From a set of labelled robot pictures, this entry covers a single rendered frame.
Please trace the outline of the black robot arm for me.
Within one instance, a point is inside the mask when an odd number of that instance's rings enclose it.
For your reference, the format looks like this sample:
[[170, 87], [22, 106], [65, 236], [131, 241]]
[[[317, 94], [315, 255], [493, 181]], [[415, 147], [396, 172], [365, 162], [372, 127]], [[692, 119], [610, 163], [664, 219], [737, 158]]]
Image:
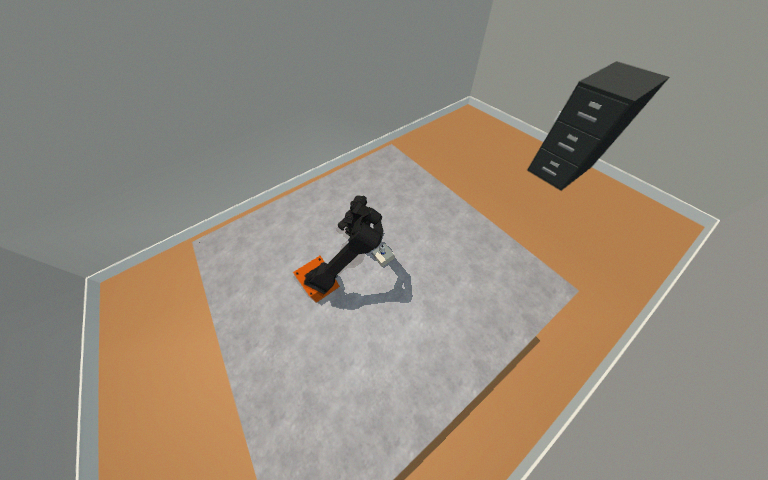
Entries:
[[[349, 243], [327, 264], [305, 274], [304, 285], [325, 294], [334, 283], [336, 275], [359, 254], [365, 254], [377, 248], [383, 236], [382, 216], [373, 208], [367, 207], [367, 197], [355, 196], [346, 212], [344, 223], [353, 227]], [[362, 221], [362, 222], [361, 222]], [[373, 224], [373, 228], [370, 224]]]

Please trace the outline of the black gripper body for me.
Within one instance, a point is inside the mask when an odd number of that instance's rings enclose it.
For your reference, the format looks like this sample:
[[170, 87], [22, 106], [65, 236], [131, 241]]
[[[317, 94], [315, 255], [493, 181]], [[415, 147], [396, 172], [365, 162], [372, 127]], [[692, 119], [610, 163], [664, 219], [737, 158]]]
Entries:
[[[345, 219], [345, 218], [344, 218], [344, 219]], [[344, 230], [344, 228], [345, 228], [345, 227], [347, 227], [347, 228], [345, 229], [345, 230], [346, 230], [346, 232], [348, 232], [349, 234], [351, 234], [351, 231], [352, 231], [352, 228], [353, 228], [353, 227], [350, 227], [350, 226], [348, 226], [348, 224], [347, 224], [347, 223], [344, 223], [344, 219], [343, 219], [343, 220], [341, 220], [341, 221], [338, 223], [338, 228], [339, 228], [339, 229], [341, 229], [341, 230], [343, 231], [343, 230]]]

